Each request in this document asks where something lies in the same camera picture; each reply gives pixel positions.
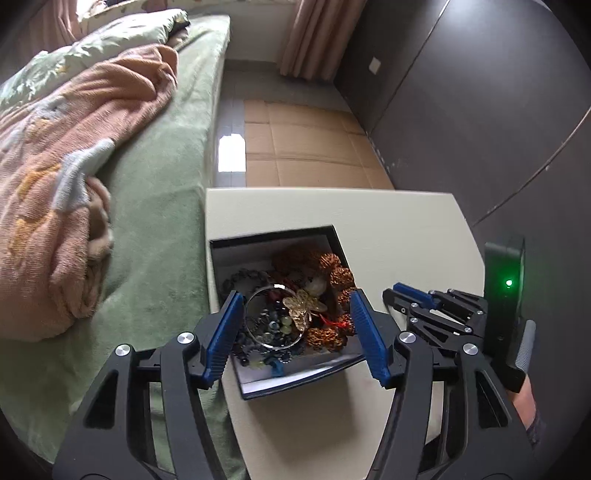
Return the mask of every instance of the pink curtain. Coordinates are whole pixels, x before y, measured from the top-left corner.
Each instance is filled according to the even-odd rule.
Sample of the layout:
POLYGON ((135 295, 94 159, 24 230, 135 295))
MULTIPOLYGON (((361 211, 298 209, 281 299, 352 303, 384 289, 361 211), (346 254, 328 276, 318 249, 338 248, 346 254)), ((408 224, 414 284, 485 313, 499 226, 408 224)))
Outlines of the pink curtain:
POLYGON ((1 81, 19 71, 41 50, 53 51, 82 38, 76 3, 76 0, 47 0, 35 15, 23 22, 2 59, 1 81))
POLYGON ((366 0, 300 0, 280 73, 332 80, 366 0))

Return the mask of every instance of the tiled floor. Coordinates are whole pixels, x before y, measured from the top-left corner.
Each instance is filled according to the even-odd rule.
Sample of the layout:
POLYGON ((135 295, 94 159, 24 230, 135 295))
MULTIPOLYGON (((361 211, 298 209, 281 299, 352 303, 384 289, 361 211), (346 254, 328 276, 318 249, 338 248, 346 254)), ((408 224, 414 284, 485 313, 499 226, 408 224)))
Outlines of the tiled floor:
POLYGON ((350 112, 244 100, 246 186, 391 189, 350 112))
POLYGON ((248 165, 249 186, 392 188, 381 166, 375 163, 377 160, 361 128, 332 85, 288 79, 276 72, 225 69, 218 107, 217 141, 217 187, 246 186, 248 165), (312 118, 306 109, 290 109, 289 105, 277 106, 278 103, 333 112, 315 110, 317 115, 312 118), (337 117, 341 120, 338 128, 334 128, 331 122, 337 117), (316 139, 320 150, 307 147, 310 142, 306 138, 309 139, 310 134, 318 137, 320 130, 333 140, 330 150, 322 150, 326 137, 316 139), (245 138, 249 138, 248 145, 245 145, 245 138), (332 180, 326 184, 315 183, 313 179, 332 180))

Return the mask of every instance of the silver screw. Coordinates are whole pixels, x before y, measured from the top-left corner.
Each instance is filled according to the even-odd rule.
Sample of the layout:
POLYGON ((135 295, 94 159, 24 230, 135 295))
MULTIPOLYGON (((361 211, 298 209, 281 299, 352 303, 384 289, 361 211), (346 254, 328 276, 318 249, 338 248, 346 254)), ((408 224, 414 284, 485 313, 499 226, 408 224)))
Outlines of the silver screw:
POLYGON ((467 343, 466 345, 464 345, 464 351, 468 355, 476 355, 478 353, 478 347, 473 343, 467 343))
POLYGON ((414 333, 412 332, 402 332, 400 335, 398 335, 398 338, 400 338, 400 341, 404 343, 413 343, 417 339, 417 337, 415 337, 414 333))
POLYGON ((117 356, 125 356, 127 355, 129 352, 131 351, 131 347, 129 345, 127 345, 127 343, 124 343, 123 345, 119 345, 116 349, 115 349, 115 355, 117 356))
POLYGON ((193 340, 195 340, 195 336, 191 332, 183 332, 177 337, 177 342, 183 345, 191 343, 193 340))

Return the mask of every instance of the black device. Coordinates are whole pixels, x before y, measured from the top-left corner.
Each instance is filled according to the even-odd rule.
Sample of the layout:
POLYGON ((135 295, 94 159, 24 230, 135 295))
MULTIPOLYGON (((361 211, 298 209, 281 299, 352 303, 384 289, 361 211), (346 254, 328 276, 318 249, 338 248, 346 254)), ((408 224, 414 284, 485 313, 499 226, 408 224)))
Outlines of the black device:
MULTIPOLYGON (((486 257, 487 274, 496 275, 496 262, 513 254, 495 252, 486 257)), ((527 478, 532 447, 505 391, 518 382, 515 376, 503 377, 503 372, 505 367, 527 369, 531 329, 519 330, 515 321, 489 328, 491 303, 497 297, 487 301, 457 290, 424 293, 396 284, 382 298, 385 305, 406 315, 406 330, 389 314, 376 312, 362 290, 351 295, 350 303, 372 375, 384 388, 397 389, 367 479, 527 478), (511 338, 506 350, 495 350, 507 346, 500 340, 487 343, 491 331, 511 338), (519 346, 517 360, 511 356, 514 343, 519 346), (486 354, 485 345, 492 345, 486 354), (507 351, 510 358, 502 362, 499 351, 507 351), (501 376, 496 364, 503 365, 501 376), (425 466, 421 460, 433 381, 445 382, 443 424, 436 456, 425 466)), ((509 312, 513 304, 514 297, 509 296, 492 311, 509 312)), ((515 305, 517 315, 519 301, 515 305)), ((221 377, 242 318, 243 297, 233 291, 219 313, 206 316, 192 332, 179 334, 163 347, 136 352, 131 345, 119 345, 74 416, 53 479, 225 479, 197 390, 210 388, 221 377), (156 467, 149 382, 162 383, 174 474, 156 467)))

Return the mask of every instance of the dark gray wall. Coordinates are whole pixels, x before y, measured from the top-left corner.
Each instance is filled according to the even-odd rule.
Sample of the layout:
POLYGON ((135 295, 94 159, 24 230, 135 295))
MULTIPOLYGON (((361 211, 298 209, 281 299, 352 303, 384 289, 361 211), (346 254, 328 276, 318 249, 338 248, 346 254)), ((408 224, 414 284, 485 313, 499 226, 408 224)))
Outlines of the dark gray wall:
POLYGON ((446 0, 368 0, 345 52, 335 85, 365 131, 388 106, 446 0), (369 71, 376 57, 378 75, 369 71))
POLYGON ((395 187, 453 193, 479 247, 525 235, 523 313, 538 323, 531 378, 547 423, 537 449, 544 469, 591 406, 591 323, 582 306, 591 288, 591 119, 547 171, 478 220, 572 132, 591 105, 591 71, 554 15, 533 0, 450 0, 437 21, 440 5, 369 0, 336 84, 395 187), (395 22, 411 19, 401 30, 410 32, 408 43, 384 25, 395 9, 406 12, 395 22), (414 62, 400 60, 409 44, 414 62), (368 72, 372 56, 386 65, 377 76, 368 72))
POLYGON ((557 456, 591 406, 587 355, 591 322, 591 119, 551 166, 528 187, 473 228, 479 245, 505 232, 527 242, 522 311, 536 320, 530 375, 547 423, 537 456, 557 456))
POLYGON ((472 224, 591 105, 591 72, 530 0, 452 0, 371 137, 396 186, 450 191, 472 224))

